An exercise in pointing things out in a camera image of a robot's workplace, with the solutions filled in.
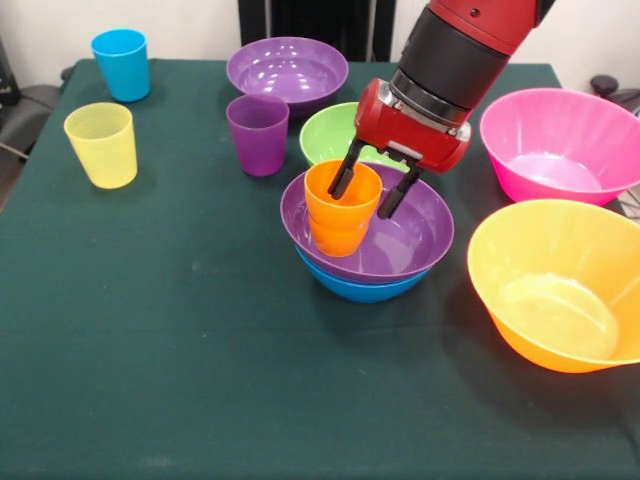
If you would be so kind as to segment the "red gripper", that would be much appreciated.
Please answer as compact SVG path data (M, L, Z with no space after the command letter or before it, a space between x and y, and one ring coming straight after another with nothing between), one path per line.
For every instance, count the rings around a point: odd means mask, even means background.
M371 80L361 95L354 126L354 139L328 189L334 200L345 194L366 146L397 162L414 165L380 204L380 219L394 215L418 181L420 169L442 173L454 167L466 153L472 136L467 122L447 126L415 112L394 96L388 82L378 78Z

